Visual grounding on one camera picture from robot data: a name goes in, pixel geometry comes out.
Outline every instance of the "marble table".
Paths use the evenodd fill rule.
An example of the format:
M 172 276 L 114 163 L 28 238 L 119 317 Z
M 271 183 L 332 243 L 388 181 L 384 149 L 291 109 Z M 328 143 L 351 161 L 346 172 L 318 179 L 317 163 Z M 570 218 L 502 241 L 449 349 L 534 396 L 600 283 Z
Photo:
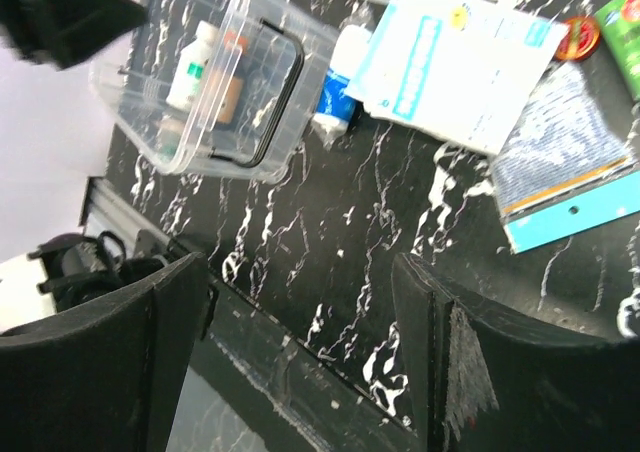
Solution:
M 357 4 L 290 1 L 335 26 Z M 562 19 L 609 0 L 496 1 Z M 640 107 L 607 48 L 582 67 L 611 130 L 634 144 Z M 213 273 L 408 428 L 391 295 L 398 253 L 422 256 L 468 289 L 561 327 L 611 340 L 637 332 L 637 215 L 512 255 L 486 158 L 364 114 L 330 152 L 307 131 L 275 186 L 163 177 L 119 131 L 106 176 L 168 235 L 208 244 Z

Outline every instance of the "blue label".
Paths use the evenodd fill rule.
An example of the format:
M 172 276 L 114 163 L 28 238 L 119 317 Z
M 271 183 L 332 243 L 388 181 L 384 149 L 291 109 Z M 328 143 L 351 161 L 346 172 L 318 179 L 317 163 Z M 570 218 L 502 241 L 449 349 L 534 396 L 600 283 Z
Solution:
M 547 21 L 538 20 L 529 28 L 527 37 L 524 39 L 524 45 L 529 47 L 541 47 L 544 39 L 549 35 L 551 24 Z
M 351 117 L 353 117 L 356 101 L 348 95 L 345 95 L 344 90 L 347 88 L 347 85 L 349 85 L 349 79 L 329 69 L 327 77 L 324 79 L 322 95 L 320 102 L 318 102 L 316 113 L 329 115 L 349 122 Z
M 416 41 L 409 54 L 407 69 L 393 108 L 393 113 L 398 117 L 405 120 L 413 119 L 422 97 L 424 83 L 427 81 L 431 68 L 433 51 L 441 31 L 441 20 L 425 16 L 420 21 Z

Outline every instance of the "orange strip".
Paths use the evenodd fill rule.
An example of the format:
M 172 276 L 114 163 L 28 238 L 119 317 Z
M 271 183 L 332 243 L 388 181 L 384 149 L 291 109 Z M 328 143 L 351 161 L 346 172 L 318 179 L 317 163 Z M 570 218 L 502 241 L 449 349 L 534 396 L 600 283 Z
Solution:
M 504 215 L 507 215 L 507 214 L 510 214 L 511 212 L 514 212 L 517 209 L 526 207 L 527 205 L 530 205 L 534 202 L 539 202 L 540 200 L 544 199 L 549 195 L 555 195 L 557 192 L 560 192 L 562 189 L 580 184 L 582 182 L 586 182 L 589 179 L 593 179 L 599 175 L 602 175 L 611 169 L 615 169 L 619 165 L 624 164 L 627 160 L 628 158 L 616 160 L 615 162 L 612 162 L 609 165 L 605 165 L 598 169 L 592 170 L 591 172 L 581 175 L 580 177 L 576 177 L 575 179 L 568 180 L 567 182 L 564 182 L 560 185 L 556 185 L 555 187 L 551 187 L 550 189 L 547 189 L 543 192 L 538 192 L 537 194 L 534 194 L 531 197 L 527 197 L 526 199 L 521 200 L 520 202 L 516 202 L 515 204 L 510 205 L 509 207 L 505 207 L 504 209 L 502 209 L 502 213 Z

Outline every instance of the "white wall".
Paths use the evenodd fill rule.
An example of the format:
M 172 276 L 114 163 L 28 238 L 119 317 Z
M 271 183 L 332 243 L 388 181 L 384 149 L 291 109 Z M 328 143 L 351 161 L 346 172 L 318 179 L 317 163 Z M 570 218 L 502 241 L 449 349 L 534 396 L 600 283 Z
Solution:
M 59 72 L 0 48 L 0 262 L 76 230 L 114 123 L 88 77 L 89 64 Z

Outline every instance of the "white bottle cap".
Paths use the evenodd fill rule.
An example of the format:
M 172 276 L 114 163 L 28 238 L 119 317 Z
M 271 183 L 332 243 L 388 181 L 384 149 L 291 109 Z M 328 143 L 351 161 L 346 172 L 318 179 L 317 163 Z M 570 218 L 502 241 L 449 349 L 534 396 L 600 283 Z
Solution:
M 371 32 L 364 27 L 347 25 L 338 37 L 329 67 L 351 80 L 369 50 L 369 39 Z
M 211 25 L 209 22 L 201 20 L 196 29 L 196 37 L 204 40 L 205 42 L 213 43 L 218 36 L 219 29 L 215 25 Z

